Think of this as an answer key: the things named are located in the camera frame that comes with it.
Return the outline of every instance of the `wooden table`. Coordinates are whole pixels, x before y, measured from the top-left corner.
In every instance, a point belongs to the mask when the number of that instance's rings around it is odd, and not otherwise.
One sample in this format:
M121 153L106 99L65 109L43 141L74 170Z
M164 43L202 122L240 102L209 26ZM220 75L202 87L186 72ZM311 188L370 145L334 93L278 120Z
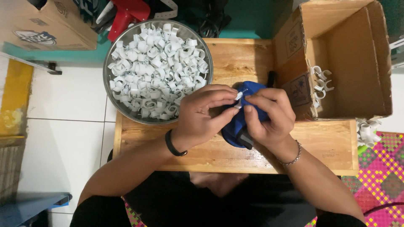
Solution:
M265 84L272 70L270 40L204 39L213 58L213 84L233 86L246 80ZM114 157L133 150L140 144L164 135L177 124L150 126L134 122L117 113ZM358 173L358 150L354 120L329 122L297 122L291 132L306 150L326 164L335 174L354 176ZM274 157L265 159L254 147L236 148L216 135L210 141L175 157L160 170L200 172L282 173Z

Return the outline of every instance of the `fingernail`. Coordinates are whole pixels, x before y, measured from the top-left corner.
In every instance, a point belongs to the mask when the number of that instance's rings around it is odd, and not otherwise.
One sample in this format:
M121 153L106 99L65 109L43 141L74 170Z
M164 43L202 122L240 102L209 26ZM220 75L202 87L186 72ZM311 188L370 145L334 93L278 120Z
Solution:
M251 112L252 110L253 110L253 107L252 107L252 106L250 106L250 105L245 105L245 106L244 106L244 111L245 111L245 112L248 113L248 112Z

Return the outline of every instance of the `person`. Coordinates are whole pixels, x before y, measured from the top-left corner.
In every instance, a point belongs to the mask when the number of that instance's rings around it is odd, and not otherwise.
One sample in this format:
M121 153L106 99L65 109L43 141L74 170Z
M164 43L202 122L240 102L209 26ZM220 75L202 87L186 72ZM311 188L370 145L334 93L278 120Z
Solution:
M295 114L282 89L265 88L245 96L267 112L270 121L260 122L251 105L241 111L248 133L266 148L262 155L275 156L287 175L224 174L207 181L202 176L194 184L192 172L156 171L174 157L169 143L182 153L214 137L239 109L228 108L216 117L209 109L234 104L236 97L237 90L214 84L183 98L168 143L161 136L97 170L80 195L70 226L130 226L123 196L149 227L304 226L316 214L317 227L365 227L349 189L291 137Z

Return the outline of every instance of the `silver bracelet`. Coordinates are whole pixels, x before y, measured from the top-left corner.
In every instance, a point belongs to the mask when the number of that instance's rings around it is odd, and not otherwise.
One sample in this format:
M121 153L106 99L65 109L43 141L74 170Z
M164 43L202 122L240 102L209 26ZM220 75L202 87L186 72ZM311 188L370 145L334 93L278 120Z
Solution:
M299 160L300 155L302 154L302 145L296 140L297 145L299 146L299 153L297 154L297 157L291 161L291 162L281 162L279 159L278 161L284 165L284 166L288 166L288 165L292 165L293 163L297 162L297 160Z

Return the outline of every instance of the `right hand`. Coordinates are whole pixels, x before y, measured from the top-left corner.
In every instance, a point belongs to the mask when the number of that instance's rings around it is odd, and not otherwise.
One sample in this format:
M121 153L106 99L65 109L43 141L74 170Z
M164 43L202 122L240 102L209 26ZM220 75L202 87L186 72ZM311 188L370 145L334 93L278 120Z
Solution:
M267 122L260 122L257 110L251 105L244 106L248 133L258 143L264 145L280 159L285 150L293 151L297 148L296 141L290 135L296 115L285 90L264 88L251 96L246 96L245 100L267 112L270 118Z

